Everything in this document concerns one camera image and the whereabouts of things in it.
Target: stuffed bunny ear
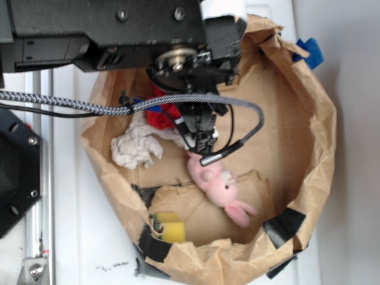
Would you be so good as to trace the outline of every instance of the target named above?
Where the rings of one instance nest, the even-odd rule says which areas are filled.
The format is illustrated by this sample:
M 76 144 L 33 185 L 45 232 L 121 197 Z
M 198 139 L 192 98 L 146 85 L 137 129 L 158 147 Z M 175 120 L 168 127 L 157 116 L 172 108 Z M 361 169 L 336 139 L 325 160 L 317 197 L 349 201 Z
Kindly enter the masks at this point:
M 258 212 L 257 210 L 251 206 L 250 204 L 240 201 L 240 200 L 235 200 L 232 202 L 233 205 L 242 208 L 244 211 L 246 211 L 249 215 L 251 216 L 257 216 Z
M 249 226 L 249 219 L 248 215 L 245 213 L 245 211 L 236 206 L 236 205 L 228 205 L 224 208 L 227 216 L 230 217 L 231 220 L 233 220 L 238 226 L 240 227 L 248 227 Z
M 215 176 L 214 172 L 210 170 L 206 170 L 205 172 L 202 173 L 202 180 L 204 182 L 210 182 L 214 176 Z

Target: cable connector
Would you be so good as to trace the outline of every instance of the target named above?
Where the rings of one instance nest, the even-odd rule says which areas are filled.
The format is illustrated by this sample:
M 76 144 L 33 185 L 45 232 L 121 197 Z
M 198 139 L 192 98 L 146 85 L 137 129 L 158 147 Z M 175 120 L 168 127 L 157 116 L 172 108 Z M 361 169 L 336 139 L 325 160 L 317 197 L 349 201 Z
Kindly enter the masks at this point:
M 227 147 L 221 153 L 216 152 L 215 155 L 213 155 L 213 156 L 204 156 L 200 160 L 201 166 L 208 166 L 209 164 L 217 162 L 218 160 L 221 160 L 221 159 L 225 158 L 226 156 L 232 154 L 234 151 L 238 150 L 243 145 L 244 145 L 244 143 L 241 140 L 239 140 L 239 141 L 236 141 L 231 146 Z
M 119 103 L 123 107 L 128 107 L 131 104 L 131 101 L 129 97 L 126 95 L 126 91 L 122 90 L 121 91 L 121 96 L 119 98 Z

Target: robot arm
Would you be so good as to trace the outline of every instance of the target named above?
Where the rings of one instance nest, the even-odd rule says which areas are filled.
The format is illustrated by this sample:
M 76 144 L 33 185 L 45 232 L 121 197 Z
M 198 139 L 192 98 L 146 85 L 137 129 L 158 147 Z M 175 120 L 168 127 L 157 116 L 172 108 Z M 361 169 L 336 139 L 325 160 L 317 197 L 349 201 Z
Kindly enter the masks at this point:
M 74 64 L 84 72 L 146 68 L 169 94 L 217 93 L 238 73 L 245 27 L 232 16 L 203 19 L 198 0 L 0 0 L 0 88 L 3 72 Z M 215 113 L 226 107 L 177 107 L 195 151 L 212 152 Z

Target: plush toy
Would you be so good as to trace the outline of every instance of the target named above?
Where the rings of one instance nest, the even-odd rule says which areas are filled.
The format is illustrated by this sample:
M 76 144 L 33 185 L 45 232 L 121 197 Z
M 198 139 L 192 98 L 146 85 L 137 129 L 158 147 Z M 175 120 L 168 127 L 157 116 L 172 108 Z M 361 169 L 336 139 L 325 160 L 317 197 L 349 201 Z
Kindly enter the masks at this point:
M 149 97 L 148 99 L 167 95 L 164 91 L 159 89 L 153 83 L 151 84 L 153 87 L 153 97 Z M 181 113 L 179 113 L 177 107 L 172 103 L 164 104 L 164 105 L 161 105 L 160 107 L 163 110 L 165 110 L 166 113 L 171 115 L 174 120 L 177 120 L 178 118 L 181 117 Z M 160 112 L 153 112 L 150 110 L 146 110 L 145 115 L 147 117 L 148 124 L 155 127 L 156 129 L 168 129 L 168 128 L 175 127 L 173 122 L 166 115 Z
M 238 180 L 236 175 L 225 168 L 221 161 L 208 166 L 201 166 L 201 156 L 188 152 L 188 171 L 199 188 L 208 199 L 215 205 L 224 208 L 226 214 L 240 227 L 249 226 L 248 214 L 257 215 L 257 210 L 246 202 L 236 198 L 239 194 Z

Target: yellow sponge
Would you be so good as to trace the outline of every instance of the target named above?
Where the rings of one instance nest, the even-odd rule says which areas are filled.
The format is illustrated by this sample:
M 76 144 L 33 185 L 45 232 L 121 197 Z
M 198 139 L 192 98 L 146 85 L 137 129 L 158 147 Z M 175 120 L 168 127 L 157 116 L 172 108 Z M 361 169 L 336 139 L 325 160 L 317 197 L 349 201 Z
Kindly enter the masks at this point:
M 159 239 L 170 243 L 185 241 L 185 225 L 176 213 L 155 213 L 151 218 Z

